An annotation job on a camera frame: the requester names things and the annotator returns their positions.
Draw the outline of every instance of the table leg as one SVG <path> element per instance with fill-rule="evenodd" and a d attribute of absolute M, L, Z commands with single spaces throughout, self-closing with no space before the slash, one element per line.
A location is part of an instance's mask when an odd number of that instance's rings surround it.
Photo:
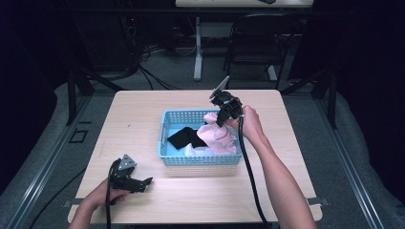
<path fill-rule="evenodd" d="M 202 80 L 203 68 L 203 51 L 202 51 L 202 37 L 200 33 L 200 17 L 196 18 L 196 65 L 194 66 L 194 80 Z"/>

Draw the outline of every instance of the blue mesh basket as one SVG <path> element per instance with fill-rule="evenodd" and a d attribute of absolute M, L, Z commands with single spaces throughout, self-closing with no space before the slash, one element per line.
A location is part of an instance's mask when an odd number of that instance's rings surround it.
<path fill-rule="evenodd" d="M 184 127 L 194 130 L 204 125 L 203 117 L 210 112 L 218 113 L 219 110 L 170 110 L 165 111 L 160 123 L 160 137 L 158 155 L 166 166 L 179 165 L 237 165 L 242 156 L 239 139 L 235 140 L 236 155 L 212 156 L 186 156 L 184 149 L 176 149 L 167 137 L 175 134 Z"/>

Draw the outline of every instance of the human hand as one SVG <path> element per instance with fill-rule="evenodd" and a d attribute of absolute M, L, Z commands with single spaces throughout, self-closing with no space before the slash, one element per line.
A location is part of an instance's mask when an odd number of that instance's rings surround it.
<path fill-rule="evenodd" d="M 107 185 L 108 180 L 104 179 L 84 200 L 88 201 L 95 209 L 103 205 L 107 195 Z M 110 188 L 110 200 L 118 198 L 119 201 L 124 201 L 129 193 L 130 191 L 127 190 Z"/>
<path fill-rule="evenodd" d="M 260 136 L 265 135 L 260 122 L 259 115 L 256 110 L 250 106 L 243 107 L 244 125 L 243 134 L 251 142 L 252 140 L 259 139 Z M 239 118 L 233 120 L 227 120 L 226 125 L 229 125 L 235 129 L 239 128 Z"/>

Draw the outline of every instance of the forearm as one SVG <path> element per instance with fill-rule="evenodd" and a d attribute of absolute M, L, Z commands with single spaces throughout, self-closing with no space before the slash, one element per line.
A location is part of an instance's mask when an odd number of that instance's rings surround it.
<path fill-rule="evenodd" d="M 72 220 L 70 229 L 85 229 L 89 228 L 92 214 L 96 210 L 96 206 L 92 203 L 83 200 L 76 209 L 74 219 Z"/>
<path fill-rule="evenodd" d="M 259 135 L 250 142 L 262 162 L 268 196 L 281 228 L 316 228 L 300 187 L 266 136 Z"/>

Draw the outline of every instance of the desk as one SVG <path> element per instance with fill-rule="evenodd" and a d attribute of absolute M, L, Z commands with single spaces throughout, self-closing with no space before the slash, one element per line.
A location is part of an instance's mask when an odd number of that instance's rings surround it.
<path fill-rule="evenodd" d="M 313 0 L 277 0 L 273 4 L 267 4 L 258 0 L 176 0 L 178 8 L 274 8 L 274 9 L 310 9 Z M 202 79 L 203 67 L 203 51 L 201 47 L 201 27 L 200 17 L 196 20 L 196 64 L 194 67 L 194 80 Z M 224 33 L 220 37 L 228 37 L 231 24 L 219 26 L 220 29 L 225 28 Z M 218 36 L 218 26 L 215 28 L 215 36 Z"/>
<path fill-rule="evenodd" d="M 290 169 L 305 197 L 315 198 L 307 167 L 279 92 L 230 92 L 244 104 L 256 109 L 276 154 Z M 173 170 L 181 171 L 188 167 L 166 167 L 158 157 L 160 119 L 163 112 L 172 109 L 215 109 L 209 103 L 211 93 L 212 91 L 207 90 L 118 92 L 76 198 L 85 198 L 107 177 L 113 161 L 127 154 L 138 163 L 131 177 L 153 177 L 153 181 L 145 193 L 129 195 L 124 202 L 112 206 L 112 223 L 261 222 L 242 158 L 233 171 L 227 170 L 231 173 L 202 176 L 184 173 L 183 176 L 176 176 L 173 175 Z M 260 160 L 248 141 L 245 141 L 245 147 L 266 219 L 277 221 L 268 199 Z M 72 207 L 69 221 L 76 208 L 77 205 Z M 312 205 L 310 210 L 316 220 L 322 217 L 319 206 Z M 94 212 L 92 223 L 105 221 L 105 209 L 100 207 Z"/>

